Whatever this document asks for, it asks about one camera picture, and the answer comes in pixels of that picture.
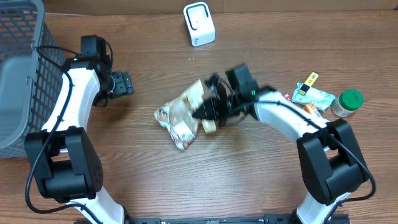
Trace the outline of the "red snack stick packet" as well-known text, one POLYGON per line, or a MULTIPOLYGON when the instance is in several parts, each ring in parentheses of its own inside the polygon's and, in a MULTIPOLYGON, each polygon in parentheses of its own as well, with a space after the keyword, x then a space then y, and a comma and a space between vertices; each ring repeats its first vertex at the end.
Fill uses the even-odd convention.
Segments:
POLYGON ((291 98, 290 98, 290 96, 289 96, 289 94, 285 94, 285 95, 284 95, 284 98, 285 98, 286 100, 288 100, 288 101, 292 101, 291 98))

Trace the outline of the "instant noodle cup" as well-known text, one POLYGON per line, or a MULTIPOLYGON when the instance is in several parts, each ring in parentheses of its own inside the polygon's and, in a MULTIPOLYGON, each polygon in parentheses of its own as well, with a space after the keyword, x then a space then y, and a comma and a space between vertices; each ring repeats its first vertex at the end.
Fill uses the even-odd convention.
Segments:
POLYGON ((333 100, 331 110, 339 117, 347 117, 362 107, 363 103, 364 98, 360 91, 348 89, 333 100))

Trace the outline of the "orange tissue pack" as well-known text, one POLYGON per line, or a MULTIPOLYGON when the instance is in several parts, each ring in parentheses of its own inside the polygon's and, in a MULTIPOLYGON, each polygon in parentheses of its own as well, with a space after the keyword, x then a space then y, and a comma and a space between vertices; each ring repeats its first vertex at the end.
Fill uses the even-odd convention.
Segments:
POLYGON ((313 103, 306 104, 303 108, 306 112, 315 115, 317 118, 322 118, 317 107, 313 103))

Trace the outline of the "teal tissue pack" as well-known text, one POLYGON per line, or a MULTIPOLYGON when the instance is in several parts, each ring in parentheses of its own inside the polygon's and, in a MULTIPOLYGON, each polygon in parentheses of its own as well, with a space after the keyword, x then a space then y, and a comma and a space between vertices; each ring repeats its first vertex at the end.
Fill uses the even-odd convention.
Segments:
POLYGON ((325 112, 330 107, 333 100, 336 98, 336 96, 332 95, 331 93, 327 93, 313 87, 310 87, 307 90, 306 94, 303 95, 299 92, 302 86, 303 83, 297 83, 297 88, 295 89, 294 94, 291 98, 292 102, 301 105, 313 103, 318 110, 325 112))

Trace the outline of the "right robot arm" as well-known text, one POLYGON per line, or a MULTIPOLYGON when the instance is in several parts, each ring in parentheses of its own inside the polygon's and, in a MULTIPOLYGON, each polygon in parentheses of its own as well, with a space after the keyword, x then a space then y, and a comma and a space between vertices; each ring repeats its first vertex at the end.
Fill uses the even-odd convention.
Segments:
POLYGON ((271 86, 260 87, 246 64, 205 80, 214 97, 206 99, 192 116, 225 126, 240 114, 279 130, 296 144, 302 179, 308 190, 290 215, 265 215, 264 223, 349 223, 336 209, 347 202, 371 198, 376 182, 368 169, 352 127, 343 119, 328 121, 287 100, 271 86))

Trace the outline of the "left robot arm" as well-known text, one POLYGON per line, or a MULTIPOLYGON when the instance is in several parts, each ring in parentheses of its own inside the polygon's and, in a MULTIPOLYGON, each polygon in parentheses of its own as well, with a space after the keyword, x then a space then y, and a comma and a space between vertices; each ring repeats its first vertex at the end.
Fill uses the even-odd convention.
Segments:
POLYGON ((97 35, 81 37, 81 51, 62 65, 62 87, 52 114, 24 148, 31 166, 25 202, 35 213, 75 208, 91 223, 132 223, 103 185, 103 167, 86 127, 92 106, 134 92, 127 72, 113 71, 113 50, 97 35))

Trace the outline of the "brown snack pouch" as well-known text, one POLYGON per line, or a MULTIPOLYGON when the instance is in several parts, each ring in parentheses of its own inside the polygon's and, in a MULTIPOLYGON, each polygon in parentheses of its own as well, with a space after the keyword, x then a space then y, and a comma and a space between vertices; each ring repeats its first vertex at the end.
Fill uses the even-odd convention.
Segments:
POLYGON ((179 97, 165 103, 154 112, 155 119, 168 130, 177 149, 184 151, 196 138, 201 124, 206 133, 216 131, 213 120, 198 119, 193 112, 203 103, 204 89, 201 80, 197 80, 179 97))

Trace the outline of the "yellow highlighter marker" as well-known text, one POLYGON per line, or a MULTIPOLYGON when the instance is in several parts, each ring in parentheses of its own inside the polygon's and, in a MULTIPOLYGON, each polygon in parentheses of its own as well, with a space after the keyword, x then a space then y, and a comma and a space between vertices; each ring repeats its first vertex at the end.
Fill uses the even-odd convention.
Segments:
POLYGON ((312 87, 312 85, 316 82, 318 79, 319 74, 317 72, 312 72, 308 78, 305 80, 305 82, 302 84, 302 86, 299 88, 299 93, 301 95, 305 95, 307 91, 312 87))

